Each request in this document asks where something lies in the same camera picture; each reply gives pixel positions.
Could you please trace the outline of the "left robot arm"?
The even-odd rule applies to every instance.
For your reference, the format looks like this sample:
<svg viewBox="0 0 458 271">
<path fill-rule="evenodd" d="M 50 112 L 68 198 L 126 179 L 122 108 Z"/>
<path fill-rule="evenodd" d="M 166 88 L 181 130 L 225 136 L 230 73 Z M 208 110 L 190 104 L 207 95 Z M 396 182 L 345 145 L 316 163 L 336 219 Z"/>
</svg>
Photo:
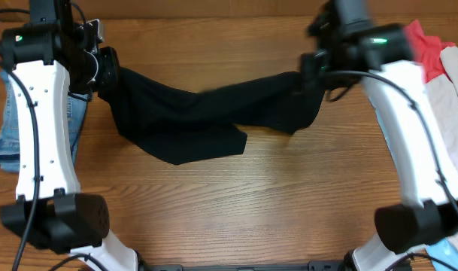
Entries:
<svg viewBox="0 0 458 271">
<path fill-rule="evenodd" d="M 0 40 L 0 67 L 13 86 L 20 140 L 16 201 L 0 208 L 23 245 L 50 250 L 94 270 L 145 269 L 111 231 L 102 196 L 82 193 L 71 157 L 68 98 L 91 100 L 115 88 L 116 52 L 103 46 L 99 20 L 75 22 L 70 1 L 29 3 L 29 21 Z"/>
</svg>

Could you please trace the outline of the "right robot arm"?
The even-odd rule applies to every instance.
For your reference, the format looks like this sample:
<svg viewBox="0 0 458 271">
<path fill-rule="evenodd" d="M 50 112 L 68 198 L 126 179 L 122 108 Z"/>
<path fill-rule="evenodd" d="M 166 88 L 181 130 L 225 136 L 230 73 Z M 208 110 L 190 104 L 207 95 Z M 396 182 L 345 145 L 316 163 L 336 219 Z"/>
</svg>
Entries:
<svg viewBox="0 0 458 271">
<path fill-rule="evenodd" d="M 401 201 L 375 212 L 376 231 L 343 260 L 311 270 L 408 270 L 426 246 L 458 233 L 458 172 L 424 93 L 404 29 L 376 26 L 363 1 L 329 0 L 308 28 L 317 49 L 301 58 L 305 79 L 340 96 L 360 84 L 396 166 Z"/>
</svg>

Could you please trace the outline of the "black t-shirt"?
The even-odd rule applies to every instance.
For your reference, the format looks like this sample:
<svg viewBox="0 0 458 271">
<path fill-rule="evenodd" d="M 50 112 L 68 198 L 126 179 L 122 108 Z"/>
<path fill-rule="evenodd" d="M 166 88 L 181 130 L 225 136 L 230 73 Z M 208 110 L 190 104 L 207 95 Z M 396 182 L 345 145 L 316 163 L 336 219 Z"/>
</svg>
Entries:
<svg viewBox="0 0 458 271">
<path fill-rule="evenodd" d="M 243 154 L 247 134 L 240 125 L 292 135 L 314 122 L 323 96 L 299 72 L 191 93 L 126 68 L 116 87 L 99 92 L 121 136 L 173 165 Z"/>
</svg>

